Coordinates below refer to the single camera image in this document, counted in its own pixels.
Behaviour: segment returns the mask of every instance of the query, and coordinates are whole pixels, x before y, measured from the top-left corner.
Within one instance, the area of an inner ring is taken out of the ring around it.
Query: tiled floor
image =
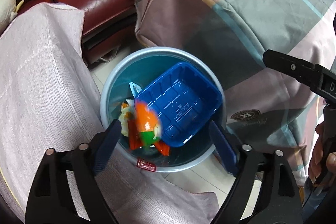
[[[125,47],[118,52],[114,60],[109,63],[103,63],[92,70],[91,75],[100,92],[102,92],[103,85],[113,68],[123,58],[137,49],[139,49],[137,44]],[[191,193],[215,192],[220,206],[226,199],[234,182],[234,177],[224,170],[213,155],[189,170],[164,174],[163,176],[171,183]],[[261,182],[255,182],[243,218],[252,214],[260,185]]]

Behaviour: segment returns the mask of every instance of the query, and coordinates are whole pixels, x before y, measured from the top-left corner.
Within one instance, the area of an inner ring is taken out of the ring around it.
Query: metal screw
[[[78,148],[79,150],[86,150],[89,148],[89,145],[87,143],[81,143]]]
[[[275,150],[275,154],[279,157],[282,157],[284,153],[281,150]]]
[[[251,150],[252,150],[251,145],[248,145],[248,144],[243,144],[243,145],[241,146],[241,148],[242,148],[243,150],[245,150],[245,151],[251,151]]]
[[[55,152],[55,150],[53,148],[49,148],[47,149],[47,151],[45,152],[48,156],[50,156],[51,154],[53,154]]]

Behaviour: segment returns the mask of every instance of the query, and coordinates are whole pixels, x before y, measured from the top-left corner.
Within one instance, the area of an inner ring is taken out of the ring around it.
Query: pink and gray cloth
[[[335,0],[136,0],[144,45],[184,49],[205,62],[226,96],[227,129],[259,151],[281,149],[299,185],[325,102],[265,68],[267,49],[336,71]]]

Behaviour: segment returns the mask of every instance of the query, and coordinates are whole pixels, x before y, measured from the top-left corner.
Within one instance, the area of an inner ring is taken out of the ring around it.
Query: blue trash can
[[[145,88],[173,65],[189,62],[208,77],[219,89],[223,97],[222,106],[213,116],[226,126],[226,109],[223,89],[213,72],[193,55],[169,47],[152,47],[139,50],[124,58],[107,78],[100,101],[100,115],[104,128],[120,115],[121,103],[132,96],[129,82]],[[171,173],[189,169],[206,159],[215,149],[209,134],[201,129],[191,140],[181,147],[172,147],[169,156],[163,156],[155,148],[131,150],[128,137],[121,136],[116,147],[134,165],[142,158],[156,165],[157,172]]]

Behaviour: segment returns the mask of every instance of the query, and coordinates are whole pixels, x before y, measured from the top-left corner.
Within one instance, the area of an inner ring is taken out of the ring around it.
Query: plastic container
[[[107,78],[100,101],[100,116],[104,128],[107,128],[114,118],[118,118],[121,103],[125,98],[132,96],[129,82],[132,81],[145,88],[166,70],[183,61],[195,66],[221,92],[223,104],[216,111],[213,119],[226,126],[224,94],[213,72],[201,60],[187,52],[169,47],[152,47],[134,52],[124,58]],[[161,155],[156,148],[148,151],[131,150],[129,140],[124,136],[120,138],[116,149],[134,165],[137,164],[138,158],[143,158],[155,164],[157,172],[177,172],[195,166],[214,151],[215,146],[204,128],[185,145],[171,148],[169,156]]]
[[[170,147],[187,143],[222,104],[221,92],[193,65],[179,62],[137,95],[159,116],[161,139]]]

